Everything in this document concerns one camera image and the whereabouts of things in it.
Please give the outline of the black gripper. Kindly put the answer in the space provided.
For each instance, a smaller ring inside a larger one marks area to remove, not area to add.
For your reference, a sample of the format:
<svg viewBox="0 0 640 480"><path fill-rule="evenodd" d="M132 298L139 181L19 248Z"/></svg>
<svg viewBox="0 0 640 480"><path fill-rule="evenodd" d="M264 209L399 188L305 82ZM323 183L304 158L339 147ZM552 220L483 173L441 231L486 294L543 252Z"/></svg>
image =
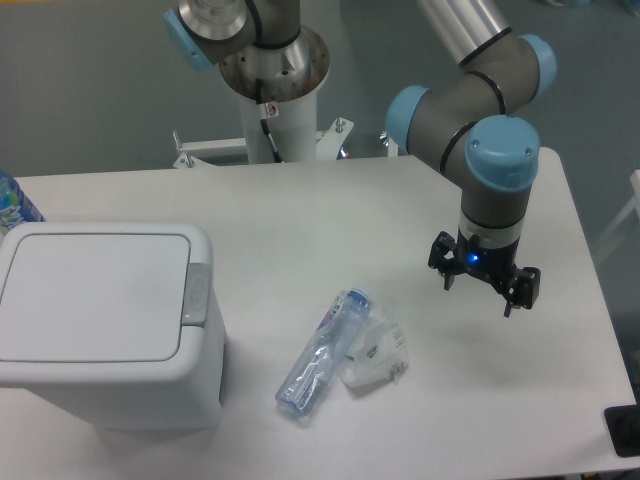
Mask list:
<svg viewBox="0 0 640 480"><path fill-rule="evenodd" d="M457 276L457 262L462 272L490 284L506 301L504 316L514 309L531 310L538 298L541 271L535 267L515 267L519 241L501 248L484 248L465 238L462 233L455 239L441 231L431 246L428 266L437 270L444 279L444 290L449 291Z"/></svg>

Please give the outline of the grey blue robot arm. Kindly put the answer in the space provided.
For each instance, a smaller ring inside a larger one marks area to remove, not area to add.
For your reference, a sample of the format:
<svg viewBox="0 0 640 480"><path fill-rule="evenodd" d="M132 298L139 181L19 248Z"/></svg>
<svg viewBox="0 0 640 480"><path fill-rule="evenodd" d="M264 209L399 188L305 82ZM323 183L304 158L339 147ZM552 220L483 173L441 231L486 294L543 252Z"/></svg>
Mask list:
<svg viewBox="0 0 640 480"><path fill-rule="evenodd" d="M428 264L451 285L462 274L491 285L508 310L531 308L540 271L515 262L540 140L515 111L553 82L552 48L517 36L491 1L424 1L421 9L462 70L443 92L403 89L385 117L389 138L458 186L456 235L440 233ZM316 115L300 113L325 80L329 55L296 1L180 1L164 22L197 70L218 68L240 97L253 163L314 160Z"/></svg>

